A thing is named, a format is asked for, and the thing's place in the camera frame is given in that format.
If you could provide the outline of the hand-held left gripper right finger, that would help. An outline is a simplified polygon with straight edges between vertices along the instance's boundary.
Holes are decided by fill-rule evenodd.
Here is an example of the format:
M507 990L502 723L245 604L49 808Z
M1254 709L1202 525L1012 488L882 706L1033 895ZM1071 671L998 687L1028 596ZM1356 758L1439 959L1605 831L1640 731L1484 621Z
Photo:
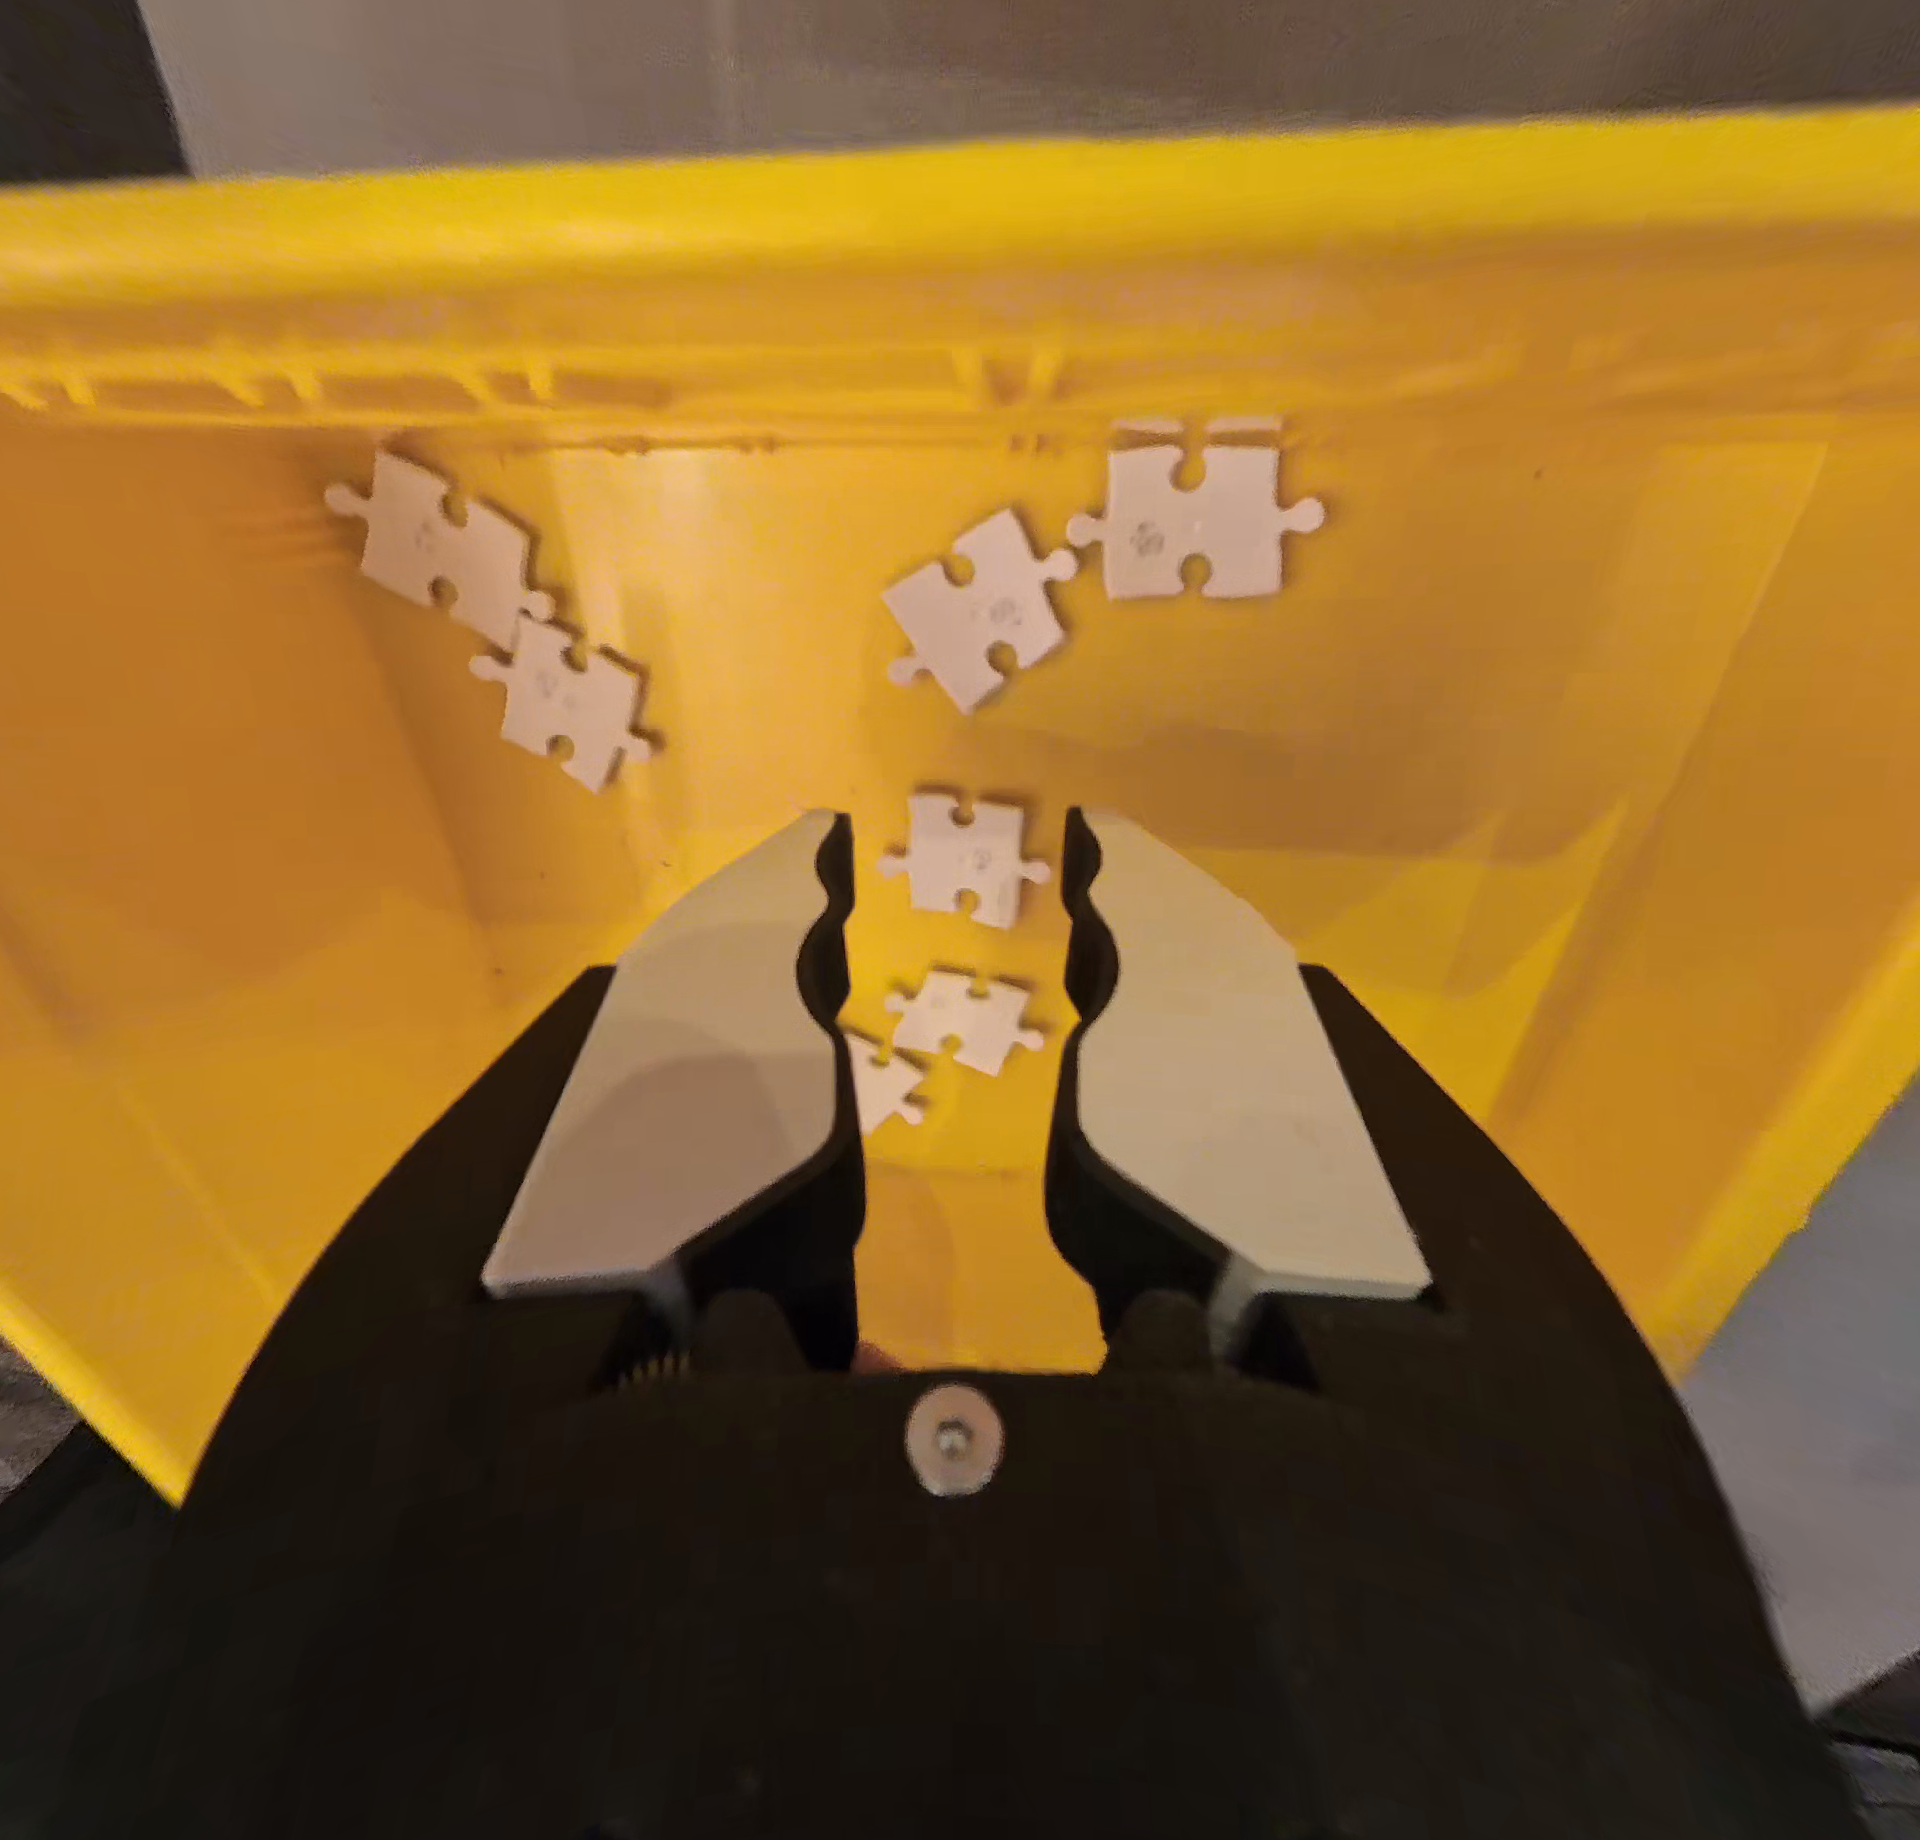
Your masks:
M1214 1360L1292 1298L1415 1302L1432 1273L1290 941L1103 808L1065 819L1065 1040L1047 1227L1102 1334L1184 1298Z

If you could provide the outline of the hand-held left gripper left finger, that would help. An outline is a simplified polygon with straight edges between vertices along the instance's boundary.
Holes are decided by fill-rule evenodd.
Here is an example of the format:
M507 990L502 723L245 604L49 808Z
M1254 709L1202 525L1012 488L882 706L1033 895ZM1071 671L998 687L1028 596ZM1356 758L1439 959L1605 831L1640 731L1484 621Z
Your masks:
M807 812L615 963L483 1266L493 1302L637 1298L680 1343L772 1300L812 1368L857 1348L869 1213L844 929L854 825Z

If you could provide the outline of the large yellow plastic bin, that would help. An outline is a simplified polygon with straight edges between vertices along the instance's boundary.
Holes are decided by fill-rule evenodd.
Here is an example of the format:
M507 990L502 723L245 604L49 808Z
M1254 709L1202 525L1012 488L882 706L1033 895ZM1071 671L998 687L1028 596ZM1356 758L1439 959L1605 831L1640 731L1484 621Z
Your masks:
M1021 144L4 191L4 1336L180 1495L274 1317L586 967L508 974L402 696L481 770L471 634L365 578L324 487L391 447L541 501L707 469L712 538L876 590L1108 459L1280 455L1282 588L1053 588L957 712L870 610L848 757L691 887L856 822L856 1031L929 967L1028 981L1040 1059L876 1137L861 1319L1067 1372L1095 1309L1040 1163L1065 914L874 872L920 789L1174 845L1478 1120L1672 1377L1917 1074L1917 112Z

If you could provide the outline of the white puzzle pieces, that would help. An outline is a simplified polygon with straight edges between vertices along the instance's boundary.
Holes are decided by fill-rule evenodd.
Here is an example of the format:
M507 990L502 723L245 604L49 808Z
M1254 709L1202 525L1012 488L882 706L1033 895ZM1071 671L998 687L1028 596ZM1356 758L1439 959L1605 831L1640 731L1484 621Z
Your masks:
M967 716L1004 692L1010 669L1065 642L1051 591L1077 572L1077 551L1099 548L1114 603L1172 597L1194 564L1208 572L1208 596L1275 593L1284 538L1319 530L1321 501L1280 504L1271 445L1214 445L1190 488L1181 462L1172 442L1117 450L1103 506L1071 518L1062 551L1042 556L1019 511L1004 508L885 590L797 548L718 546L701 462L660 497L659 518L637 513L650 497L593 473L593 513L568 516L544 497L543 532L561 534L564 559L581 564L632 559L632 534L644 534L639 575L581 578L586 612L615 618L612 648L539 586L539 527L478 497L455 513L451 478L419 460L381 447L369 484L327 484L324 508L360 525L365 578L467 627L467 669L500 687L493 731L507 745L589 794L668 757L648 791L660 817L589 828L586 801L536 800L530 773L483 771L473 729L431 721L426 695L402 696L463 909L516 978L642 910L650 934L691 943L691 918L664 909L707 904L691 892L701 831L768 815L804 758L832 771L846 760L870 610L885 608L897 629L889 677L935 684Z

